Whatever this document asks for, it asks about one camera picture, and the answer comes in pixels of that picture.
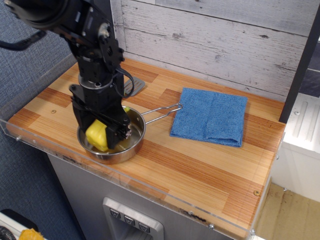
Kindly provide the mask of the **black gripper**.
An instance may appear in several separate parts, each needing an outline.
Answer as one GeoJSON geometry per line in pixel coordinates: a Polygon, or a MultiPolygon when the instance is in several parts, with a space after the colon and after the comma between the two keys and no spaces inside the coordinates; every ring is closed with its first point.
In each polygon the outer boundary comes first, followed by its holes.
{"type": "Polygon", "coordinates": [[[79,128],[85,132],[98,119],[105,125],[107,147],[116,145],[131,135],[130,118],[122,107],[122,97],[113,86],[89,89],[72,84],[72,108],[79,128]]]}

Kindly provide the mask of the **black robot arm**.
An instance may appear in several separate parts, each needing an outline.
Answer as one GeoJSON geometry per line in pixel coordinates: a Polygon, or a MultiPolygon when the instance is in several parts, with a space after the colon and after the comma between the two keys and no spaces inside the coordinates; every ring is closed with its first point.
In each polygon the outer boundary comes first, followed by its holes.
{"type": "Polygon", "coordinates": [[[131,121],[122,100],[128,97],[124,77],[129,73],[121,68],[124,51],[108,10],[95,0],[8,0],[6,6],[36,32],[15,43],[2,41],[1,48],[23,51],[48,31],[65,39],[79,68],[78,84],[69,88],[79,128],[86,131],[95,120],[105,124],[109,149],[127,139],[131,121]]]}

